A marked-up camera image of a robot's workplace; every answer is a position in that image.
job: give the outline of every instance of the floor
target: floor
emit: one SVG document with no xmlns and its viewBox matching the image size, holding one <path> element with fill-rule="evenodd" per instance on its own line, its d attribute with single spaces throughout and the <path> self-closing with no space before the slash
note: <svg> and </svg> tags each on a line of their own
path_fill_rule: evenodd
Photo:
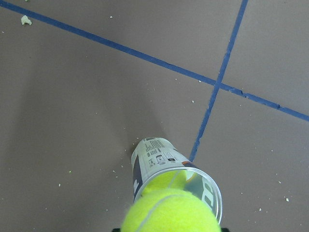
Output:
<svg viewBox="0 0 309 232">
<path fill-rule="evenodd" d="M 309 231 L 308 11 L 0 0 L 1 231 L 119 228 L 150 136 L 216 181 L 222 227 Z"/>
</svg>

